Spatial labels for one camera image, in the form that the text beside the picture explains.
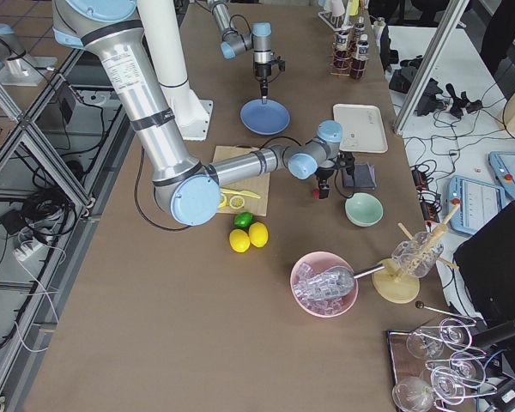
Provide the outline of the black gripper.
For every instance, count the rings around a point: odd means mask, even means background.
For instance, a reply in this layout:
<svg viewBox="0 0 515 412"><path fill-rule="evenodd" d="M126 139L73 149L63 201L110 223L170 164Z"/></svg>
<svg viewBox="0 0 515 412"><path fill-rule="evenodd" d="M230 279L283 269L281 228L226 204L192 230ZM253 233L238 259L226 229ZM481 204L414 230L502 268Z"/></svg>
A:
<svg viewBox="0 0 515 412"><path fill-rule="evenodd" d="M317 197L326 199L330 194L330 184L328 180L334 175L335 167L319 167L314 173L317 178Z"/></svg>
<svg viewBox="0 0 515 412"><path fill-rule="evenodd" d="M274 52L272 50L254 50L253 51L253 71L256 80L260 84L261 102L266 104L269 95L269 77L271 76L271 67Z"/></svg>

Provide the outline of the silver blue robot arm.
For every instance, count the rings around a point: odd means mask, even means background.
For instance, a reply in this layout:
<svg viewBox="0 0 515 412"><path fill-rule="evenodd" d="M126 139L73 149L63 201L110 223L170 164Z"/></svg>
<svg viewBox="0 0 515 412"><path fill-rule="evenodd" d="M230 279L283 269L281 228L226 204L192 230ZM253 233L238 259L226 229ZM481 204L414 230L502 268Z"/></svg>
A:
<svg viewBox="0 0 515 412"><path fill-rule="evenodd" d="M269 22L257 22L252 27L247 25L245 32L236 28L234 20L241 15L232 15L228 9L228 1L207 1L207 6L220 31L220 49L225 59L234 59L244 52L252 52L253 73L260 87L261 103L269 99L269 83L272 68L282 60L275 57L271 47L271 25Z"/></svg>
<svg viewBox="0 0 515 412"><path fill-rule="evenodd" d="M170 1L55 1L58 43L98 57L153 165L154 199L177 222L209 221L220 188L287 168L307 179L339 153L342 126L327 120L303 146L274 145L204 165L185 146L180 126L209 117L188 90L178 20ZM188 90L186 97L180 91Z"/></svg>

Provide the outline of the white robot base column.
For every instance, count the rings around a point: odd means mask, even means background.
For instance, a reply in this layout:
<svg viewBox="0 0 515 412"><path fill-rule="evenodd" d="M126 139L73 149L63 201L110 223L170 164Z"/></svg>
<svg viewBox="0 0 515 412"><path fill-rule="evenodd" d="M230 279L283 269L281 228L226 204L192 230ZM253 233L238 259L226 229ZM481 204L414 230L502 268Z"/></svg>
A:
<svg viewBox="0 0 515 412"><path fill-rule="evenodd" d="M213 102L199 99L191 89L173 2L142 0L137 10L158 82L182 137L187 141L205 140Z"/></svg>

